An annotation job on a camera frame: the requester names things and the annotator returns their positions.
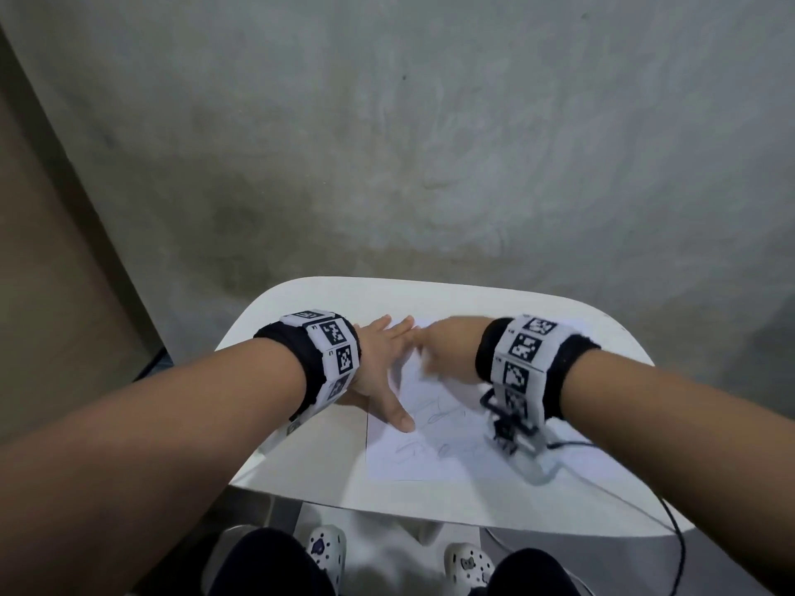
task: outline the white paper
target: white paper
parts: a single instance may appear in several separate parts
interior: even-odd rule
[[[584,334],[582,322],[561,320]],[[427,326],[432,320],[417,322]],[[454,380],[425,377],[418,352],[390,373],[390,385],[416,424],[402,433],[370,414],[367,420],[366,468],[372,479],[389,481],[468,481],[514,479],[516,472],[487,437],[487,414],[479,404],[487,385],[463,385]],[[547,423],[560,440],[585,438],[566,422]],[[598,480],[628,475],[618,462],[601,450],[565,447],[537,458],[550,479],[560,470]]]

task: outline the black pants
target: black pants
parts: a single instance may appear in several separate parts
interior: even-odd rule
[[[210,596],[334,596],[332,583],[293,537],[275,529],[247,534],[224,562]],[[579,596],[561,564],[541,550],[513,552],[494,569],[482,596]]]

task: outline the hand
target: hand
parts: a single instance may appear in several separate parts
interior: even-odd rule
[[[423,370],[467,385],[482,382],[475,371],[475,355],[483,331],[492,320],[477,315],[454,315],[427,328],[412,330],[416,333],[412,340],[422,352]]]
[[[363,328],[354,324],[362,346],[362,362],[351,389],[372,399],[385,420],[397,430],[410,433],[414,430],[414,421],[390,389],[387,373],[395,360],[414,347],[413,335],[417,331],[411,330],[414,326],[411,316],[385,330],[391,321],[392,318],[385,315]]]

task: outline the forearm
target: forearm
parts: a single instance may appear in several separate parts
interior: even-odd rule
[[[795,423],[594,350],[569,372],[567,421],[770,583],[795,568]]]
[[[16,512],[0,516],[0,586],[123,593],[287,421],[304,390],[293,354],[254,339],[3,448],[0,506]]]

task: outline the white table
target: white table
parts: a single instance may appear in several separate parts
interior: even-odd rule
[[[218,349],[250,339],[260,327],[284,314],[308,308],[333,310],[360,324],[384,313],[395,319],[520,313],[576,319],[590,327],[605,350],[652,363],[618,322],[578,301],[501,288],[335,276],[290,280],[263,293],[240,315]],[[365,466],[366,427],[363,410],[334,405],[297,430],[267,459],[253,454],[232,484],[321,505],[429,521],[589,536],[670,534],[670,521],[659,501],[629,474],[599,487],[557,478],[547,485],[530,485],[519,478],[370,480]],[[687,519],[674,514],[683,531],[692,529]]]

